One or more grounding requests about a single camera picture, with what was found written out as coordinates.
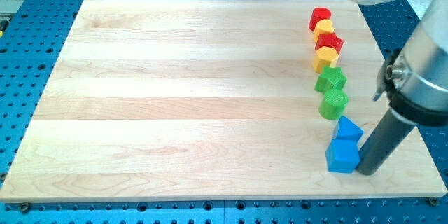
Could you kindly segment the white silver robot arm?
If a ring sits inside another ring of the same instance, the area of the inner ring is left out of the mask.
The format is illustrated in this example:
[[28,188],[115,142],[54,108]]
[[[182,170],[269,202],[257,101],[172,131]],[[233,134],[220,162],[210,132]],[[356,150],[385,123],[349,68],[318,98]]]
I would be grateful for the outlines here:
[[[352,0],[375,5],[395,0]],[[390,107],[422,125],[447,123],[447,0],[433,0],[384,70]]]

